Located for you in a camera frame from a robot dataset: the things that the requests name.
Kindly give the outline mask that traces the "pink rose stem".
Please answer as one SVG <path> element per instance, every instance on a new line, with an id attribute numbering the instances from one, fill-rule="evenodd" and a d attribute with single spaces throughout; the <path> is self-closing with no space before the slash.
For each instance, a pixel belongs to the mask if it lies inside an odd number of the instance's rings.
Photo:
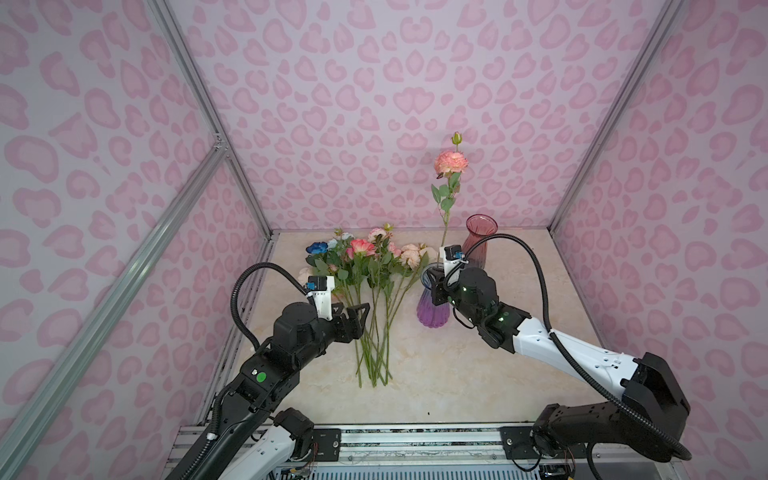
<path id="1" fill-rule="evenodd" d="M 441 152 L 434 161 L 434 170 L 437 180 L 442 180 L 440 185 L 432 185 L 431 193 L 440 212 L 443 223 L 443 233 L 440 245 L 445 245 L 449 229 L 451 211 L 456 203 L 456 196 L 460 191 L 462 174 L 467 170 L 469 162 L 461 152 L 463 136 L 459 131 L 450 137 L 451 149 Z"/>

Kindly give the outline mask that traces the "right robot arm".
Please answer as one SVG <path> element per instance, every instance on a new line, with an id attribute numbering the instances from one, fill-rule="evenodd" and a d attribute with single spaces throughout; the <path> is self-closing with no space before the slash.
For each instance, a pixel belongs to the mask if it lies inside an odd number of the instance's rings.
<path id="1" fill-rule="evenodd" d="M 432 301 L 448 304 L 461 323 L 492 349 L 522 355 L 584 381 L 602 402 L 547 405 L 531 429 L 544 455 L 576 444 L 619 444 L 655 462 L 689 461 L 682 435 L 691 406 L 662 357 L 618 353 L 548 328 L 544 321 L 499 299 L 482 269 L 446 276 L 427 271 Z"/>

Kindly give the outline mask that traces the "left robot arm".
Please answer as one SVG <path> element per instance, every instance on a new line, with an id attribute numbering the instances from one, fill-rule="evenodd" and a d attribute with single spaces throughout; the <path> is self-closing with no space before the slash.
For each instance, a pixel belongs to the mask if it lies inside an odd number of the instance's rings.
<path id="1" fill-rule="evenodd" d="M 238 375 L 216 396 L 211 420 L 171 479 L 217 479 L 257 428 L 295 389 L 300 372 L 334 343 L 362 337 L 370 305 L 331 306 L 329 320 L 310 303 L 287 305 L 274 322 L 273 335 L 246 360 Z"/>

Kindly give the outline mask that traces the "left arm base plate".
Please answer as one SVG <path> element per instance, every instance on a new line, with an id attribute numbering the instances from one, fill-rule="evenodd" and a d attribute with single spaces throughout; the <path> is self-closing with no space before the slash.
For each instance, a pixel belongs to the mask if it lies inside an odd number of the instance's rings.
<path id="1" fill-rule="evenodd" d="M 319 463 L 337 462 L 340 457 L 342 430 L 315 428 L 312 432 L 313 460 Z"/>

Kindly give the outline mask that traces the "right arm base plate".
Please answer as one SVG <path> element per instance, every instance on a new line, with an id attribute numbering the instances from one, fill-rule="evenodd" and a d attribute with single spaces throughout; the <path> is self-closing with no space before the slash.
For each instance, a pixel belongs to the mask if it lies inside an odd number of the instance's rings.
<path id="1" fill-rule="evenodd" d="M 531 460 L 539 458 L 531 426 L 503 426 L 499 428 L 502 448 L 507 460 Z"/>

